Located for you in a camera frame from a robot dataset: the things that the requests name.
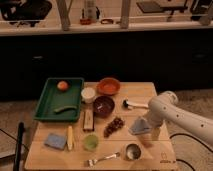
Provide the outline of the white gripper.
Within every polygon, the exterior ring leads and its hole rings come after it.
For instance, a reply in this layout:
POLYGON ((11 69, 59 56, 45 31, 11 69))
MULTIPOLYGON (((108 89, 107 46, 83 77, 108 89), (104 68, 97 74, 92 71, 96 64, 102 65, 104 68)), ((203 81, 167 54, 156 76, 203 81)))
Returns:
POLYGON ((161 129, 159 127, 163 125, 163 119, 155 115, 146 115, 144 117, 144 120, 145 120, 145 127, 143 132, 147 134, 143 134, 141 136, 141 142, 145 147, 151 147, 152 139, 154 141, 159 140, 159 136, 161 133, 161 129))

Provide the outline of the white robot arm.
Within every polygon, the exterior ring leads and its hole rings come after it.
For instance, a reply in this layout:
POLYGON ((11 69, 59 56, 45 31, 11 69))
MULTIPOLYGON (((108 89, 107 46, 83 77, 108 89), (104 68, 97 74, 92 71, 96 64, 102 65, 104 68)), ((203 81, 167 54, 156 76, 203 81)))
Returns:
POLYGON ((213 147, 213 120, 177 107, 178 97, 165 91, 148 102, 145 120, 151 128, 160 127, 169 120, 213 147))

